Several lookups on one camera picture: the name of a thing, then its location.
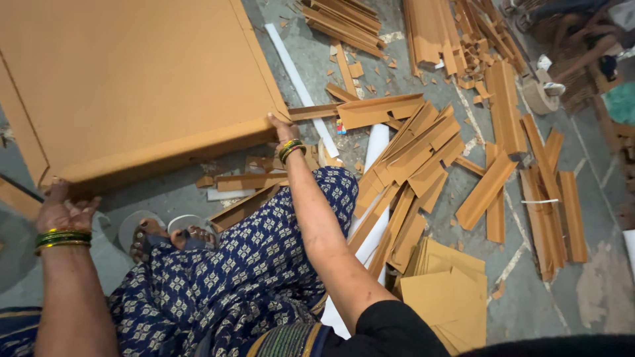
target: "gray floor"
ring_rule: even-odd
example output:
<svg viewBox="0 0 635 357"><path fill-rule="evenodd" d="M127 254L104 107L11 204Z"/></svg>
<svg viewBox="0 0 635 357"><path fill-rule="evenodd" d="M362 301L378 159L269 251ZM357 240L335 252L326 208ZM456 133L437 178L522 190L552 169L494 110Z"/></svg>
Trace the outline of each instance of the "gray floor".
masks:
<svg viewBox="0 0 635 357"><path fill-rule="evenodd" d="M379 11L382 35L403 33L401 1L365 2ZM292 12L284 5L286 1L282 0L243 0L243 3L255 27L262 29L266 22L276 24L316 104L330 101L324 91L328 81L344 87L337 64L328 60L327 36L308 28L299 11ZM280 29L279 23L286 20L279 16L291 19L285 29ZM284 99L290 107L300 107L298 95L271 41L258 29L255 34ZM477 144L476 139L494 141L489 110L472 104L476 94L474 90L459 90L453 83L446 84L443 70L426 72L427 86L411 77L406 41L399 34L391 38L395 40L388 44L385 53L397 59L397 69L388 68L388 63L382 59L377 60L363 52L357 54L357 60L361 61L365 73L360 77L360 83L363 86L373 84L378 92L378 95L372 95L364 89L364 97L383 97L385 91L393 95L424 92L425 98L431 100L438 109L451 103L461 125L461 136L468 144L464 154L484 166L484 147ZM532 39L522 38L522 42L535 60L542 49ZM380 75L374 72L375 67L379 68ZM328 69L335 73L327 76ZM386 78L392 79L389 84L386 84ZM522 100L519 109L523 114L528 112ZM471 124L464 122L467 118L472 119ZM495 288L497 282L505 280L507 290L504 296L488 302L489 344L539 336L633 332L634 289L616 220L618 206L632 202L632 197L625 189L625 180L616 165L617 161L610 156L590 110L571 116L560 109L546 116L535 116L535 121L543 138L548 136L551 128L565 135L558 165L560 170L575 170L576 173L589 263L567 265L558 272L552 283L540 280L531 245L531 227L526 209L520 203L522 192L517 172L505 183L506 242L502 249L485 239L485 216L471 231L450 225L450 219L478 182L474 175L455 165L448 169L449 179L433 213L427 216L429 227L425 234L446 245L460 241L466 253L487 261L490 290ZM347 167L352 168L357 160L363 162L368 142L366 128L337 135L333 123L327 121L327 125ZM317 142L318 136L312 124L303 124L302 133L309 143ZM353 148L355 143L360 144L356 149ZM15 144L0 149L0 152L0 172L32 187L33 183ZM239 172L247 154L270 153L271 149L266 146L256 147L218 158L212 166L221 167L221 172ZM95 219L95 245L91 249L105 293L110 293L117 286L132 265L131 260L120 250L116 238L117 229L127 215L146 209L156 212L168 222L188 213L206 217L222 208L220 203L207 202L205 191L194 187L193 183L203 174L203 169L201 166L184 168L105 195L101 212ZM0 239L6 244L0 252L0 269L3 272L0 278L0 307L40 304L41 266L31 254L32 243L29 242L33 240L32 229L26 222L14 218L3 209L0 210Z"/></svg>

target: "concrete floor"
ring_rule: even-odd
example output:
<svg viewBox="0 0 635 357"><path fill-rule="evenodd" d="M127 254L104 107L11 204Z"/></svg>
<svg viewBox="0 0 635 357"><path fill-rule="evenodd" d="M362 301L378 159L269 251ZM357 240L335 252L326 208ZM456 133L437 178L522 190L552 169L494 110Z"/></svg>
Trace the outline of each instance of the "concrete floor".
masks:
<svg viewBox="0 0 635 357"><path fill-rule="evenodd" d="M464 155L484 166L484 147L476 143L476 138L483 142L494 141L489 110L472 104L476 94L474 90L446 84L443 70L426 72L427 86L412 77L406 41L400 36L404 32L401 1L364 2L378 10L382 23L380 33L390 34L393 40L386 41L389 44L385 53L397 59L398 67L390 69L386 61L359 51L357 60L361 61L365 73L360 77L360 83L363 86L373 84L378 92L376 96L364 89L360 95L372 98L383 97L385 91L393 95L424 92L424 97L438 109L451 103L461 125L461 136L467 143ZM330 101L324 91L328 81L344 87L337 64L328 60L328 37L308 28L299 11L292 12L283 0L243 0L243 4L255 27L263 29L263 24L267 22L276 24L316 104ZM279 16L291 19L285 29L280 29L279 23L286 20ZM255 34L283 98L290 107L302 106L268 36L258 29ZM531 39L521 40L534 60L544 50ZM374 72L375 67L379 68L380 75ZM328 69L335 73L327 76ZM389 84L386 84L386 78L392 79ZM519 109L523 114L528 112L524 99ZM467 118L472 119L470 124L464 122ZM617 160L611 157L589 109L576 115L560 109L534 118L543 138L548 136L551 128L565 135L558 166L560 170L574 170L576 173L589 263L568 264L551 283L540 280L531 245L531 227L526 208L520 203L522 192L518 172L514 172L505 183L506 242L502 249L485 239L485 216L471 231L450 225L450 219L478 182L477 177L455 165L448 168L448 181L433 213L426 216L429 226L425 234L446 245L460 241L466 253L485 260L490 291L495 289L497 282L505 280L507 290L504 296L488 302L489 344L576 333L633 332L634 289L624 240L616 220L618 206L632 202L632 196L625 189ZM4 117L0 118L0 126L4 120ZM364 161L368 143L366 128L337 135L331 121L327 121L327 126L348 168L352 168L357 160ZM301 131L308 143L318 141L312 124L302 124ZM360 144L356 149L353 148L355 143ZM0 149L0 152L0 172L27 187L33 187L15 144ZM218 158L205 168L217 166L222 168L221 172L240 172L248 154L271 154L271 149L263 145L235 152ZM117 287L132 266L116 237L118 227L126 216L146 209L169 222L183 214L207 217L222 209L218 202L207 202L205 190L194 186L203 170L202 166L191 166L105 195L100 213L95 218L95 244L91 253L106 294ZM5 249L0 252L0 271L12 272L2 274L0 278L0 307L41 304L41 265L31 254L33 234L26 222L14 218L0 207L0 239L6 243Z"/></svg>

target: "cardboard box lid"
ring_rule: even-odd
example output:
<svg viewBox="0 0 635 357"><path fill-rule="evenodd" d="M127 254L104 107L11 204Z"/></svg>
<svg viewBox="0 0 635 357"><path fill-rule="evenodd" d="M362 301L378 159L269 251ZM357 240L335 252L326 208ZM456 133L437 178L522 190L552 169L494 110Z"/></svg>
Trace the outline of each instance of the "cardboard box lid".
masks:
<svg viewBox="0 0 635 357"><path fill-rule="evenodd" d="M289 116L240 0L11 0L0 4L0 51L0 103L39 184L263 132L268 112Z"/></svg>

